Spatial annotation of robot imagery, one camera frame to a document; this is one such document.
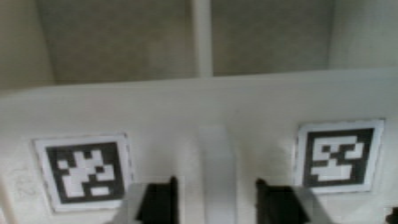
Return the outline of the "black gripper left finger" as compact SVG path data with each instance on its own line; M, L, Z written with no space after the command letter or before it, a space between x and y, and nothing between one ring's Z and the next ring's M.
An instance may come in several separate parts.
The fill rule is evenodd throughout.
M178 178L134 184L122 206L122 224L180 224Z

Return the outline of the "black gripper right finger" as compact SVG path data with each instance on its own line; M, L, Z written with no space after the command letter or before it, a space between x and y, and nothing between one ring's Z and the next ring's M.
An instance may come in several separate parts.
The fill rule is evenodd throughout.
M257 180L257 224L324 224L324 209L305 187Z

